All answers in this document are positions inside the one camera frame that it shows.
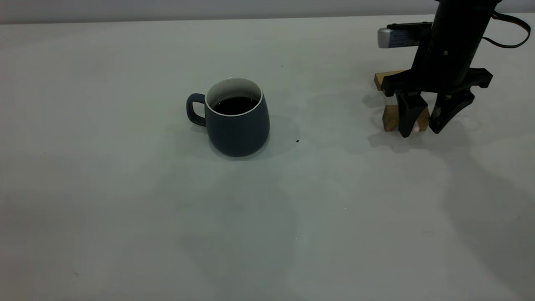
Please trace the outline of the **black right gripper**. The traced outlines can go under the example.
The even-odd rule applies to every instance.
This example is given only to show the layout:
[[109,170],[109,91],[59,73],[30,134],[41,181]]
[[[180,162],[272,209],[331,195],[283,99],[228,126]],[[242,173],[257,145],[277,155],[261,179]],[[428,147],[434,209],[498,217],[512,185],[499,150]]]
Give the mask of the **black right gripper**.
[[[409,70],[383,78],[381,90],[395,94],[399,132],[404,138],[429,128],[438,134],[474,94],[467,88],[487,88],[493,75],[470,67],[497,0],[440,0],[430,32],[423,37]],[[429,119],[421,92],[437,93]]]

